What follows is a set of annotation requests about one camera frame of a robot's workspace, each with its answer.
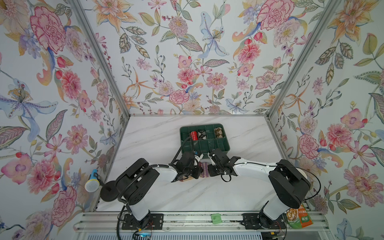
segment floral wallpaper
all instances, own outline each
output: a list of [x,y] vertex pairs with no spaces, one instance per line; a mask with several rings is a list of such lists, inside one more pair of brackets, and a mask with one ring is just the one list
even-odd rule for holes
[[132,115],[266,113],[326,4],[82,1]]
[[384,238],[383,10],[344,0],[272,117],[292,162],[320,178],[309,202],[338,240]]
[[66,0],[0,0],[0,42],[0,238],[71,239],[127,118]]

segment snack package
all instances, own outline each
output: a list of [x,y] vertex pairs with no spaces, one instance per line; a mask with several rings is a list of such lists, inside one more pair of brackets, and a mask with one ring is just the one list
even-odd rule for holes
[[288,223],[292,228],[303,228],[312,225],[313,222],[307,211],[301,205],[298,209],[289,209],[287,211]]

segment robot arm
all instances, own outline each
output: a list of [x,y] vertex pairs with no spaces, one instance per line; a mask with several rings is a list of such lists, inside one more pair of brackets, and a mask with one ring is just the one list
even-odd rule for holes
[[[269,228],[273,221],[289,208],[299,208],[310,188],[304,172],[299,172],[287,160],[270,164],[252,162],[240,157],[229,159],[220,149],[213,150],[209,156],[212,159],[212,164],[208,166],[211,177],[248,176],[272,184],[276,195],[263,206],[258,215],[258,223],[264,228]],[[152,184],[155,181],[175,182],[188,176],[197,179],[202,171],[197,165],[199,160],[200,158],[193,153],[186,152],[176,164],[155,166],[141,174],[141,179],[134,180],[135,176],[149,165],[141,158],[116,179],[114,183],[116,188],[112,188],[111,191],[117,191],[125,198],[127,209],[131,210],[137,224],[145,226],[150,212],[143,198]]]

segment green plastic organizer box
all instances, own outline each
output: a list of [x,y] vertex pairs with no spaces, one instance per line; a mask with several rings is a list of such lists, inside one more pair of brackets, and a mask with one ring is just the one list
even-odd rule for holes
[[[217,127],[221,127],[223,131],[223,138],[216,138],[214,129]],[[199,130],[205,130],[207,133],[207,139],[205,140],[197,140],[192,141],[188,140],[187,143],[182,148],[182,153],[185,152],[200,152],[202,153],[203,159],[209,158],[208,152],[209,150],[214,150],[219,148],[225,154],[230,150],[227,135],[225,134],[225,130],[223,125],[221,124],[207,124],[207,125],[196,125],[196,126],[185,126],[180,128],[180,143],[183,142],[189,137],[189,133]]]

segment metal grate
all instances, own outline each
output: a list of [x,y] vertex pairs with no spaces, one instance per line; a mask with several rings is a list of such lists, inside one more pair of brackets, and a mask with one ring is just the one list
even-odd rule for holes
[[[122,240],[131,240],[132,233],[120,233]],[[138,240],[148,240],[147,237],[136,237]],[[153,233],[151,240],[262,240],[260,232],[175,232]],[[117,240],[115,233],[89,233],[87,240]]]

